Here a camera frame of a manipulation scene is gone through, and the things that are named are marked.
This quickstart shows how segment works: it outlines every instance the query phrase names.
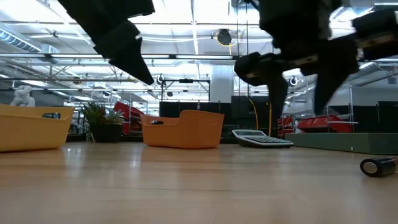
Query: calculator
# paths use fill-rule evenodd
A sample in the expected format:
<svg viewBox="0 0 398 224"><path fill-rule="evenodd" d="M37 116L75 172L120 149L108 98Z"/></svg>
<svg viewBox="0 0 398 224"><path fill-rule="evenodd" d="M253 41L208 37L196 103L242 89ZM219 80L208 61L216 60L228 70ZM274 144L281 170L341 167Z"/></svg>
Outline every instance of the calculator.
<svg viewBox="0 0 398 224"><path fill-rule="evenodd" d="M258 130L236 129L232 130L232 133L238 140L238 144L244 147L291 147L294 145L291 141L273 138Z"/></svg>

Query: plant pot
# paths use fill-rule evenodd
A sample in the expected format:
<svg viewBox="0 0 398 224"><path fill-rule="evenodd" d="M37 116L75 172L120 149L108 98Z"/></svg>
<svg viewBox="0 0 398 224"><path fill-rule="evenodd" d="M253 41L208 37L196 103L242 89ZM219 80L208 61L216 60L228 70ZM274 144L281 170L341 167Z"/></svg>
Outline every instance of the plant pot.
<svg viewBox="0 0 398 224"><path fill-rule="evenodd" d="M119 142L123 126L121 124L91 124L90 131L95 142Z"/></svg>

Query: orange plastic bin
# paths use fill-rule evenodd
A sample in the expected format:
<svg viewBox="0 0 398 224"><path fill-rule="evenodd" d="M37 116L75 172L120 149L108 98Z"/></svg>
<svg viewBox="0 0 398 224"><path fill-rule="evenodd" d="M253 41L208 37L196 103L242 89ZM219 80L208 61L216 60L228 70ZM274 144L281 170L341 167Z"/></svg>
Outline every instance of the orange plastic bin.
<svg viewBox="0 0 398 224"><path fill-rule="evenodd" d="M0 104L0 152L55 149L67 140L73 107L21 107ZM57 113L60 119L43 118Z"/></svg>
<svg viewBox="0 0 398 224"><path fill-rule="evenodd" d="M224 115L185 110L179 118L141 115L144 143L148 146L208 149L220 144ZM163 124L151 124L162 121Z"/></svg>

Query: white statue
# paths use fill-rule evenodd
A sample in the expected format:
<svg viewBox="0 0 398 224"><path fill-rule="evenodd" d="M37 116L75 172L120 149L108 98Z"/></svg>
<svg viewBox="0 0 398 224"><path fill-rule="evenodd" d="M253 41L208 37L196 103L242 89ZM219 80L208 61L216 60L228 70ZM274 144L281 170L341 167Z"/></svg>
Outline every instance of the white statue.
<svg viewBox="0 0 398 224"><path fill-rule="evenodd" d="M11 106L35 106L35 99L30 97L30 93L32 91L31 86L19 86L18 89L14 92L14 100L11 102Z"/></svg>

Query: wooden table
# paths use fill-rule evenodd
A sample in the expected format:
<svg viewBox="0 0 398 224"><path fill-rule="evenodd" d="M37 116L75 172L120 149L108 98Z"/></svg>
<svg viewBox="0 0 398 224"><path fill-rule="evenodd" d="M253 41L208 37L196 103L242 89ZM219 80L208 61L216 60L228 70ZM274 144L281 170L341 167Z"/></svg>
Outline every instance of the wooden table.
<svg viewBox="0 0 398 224"><path fill-rule="evenodd" d="M398 175L364 154L70 143L0 154L0 223L397 223Z"/></svg>

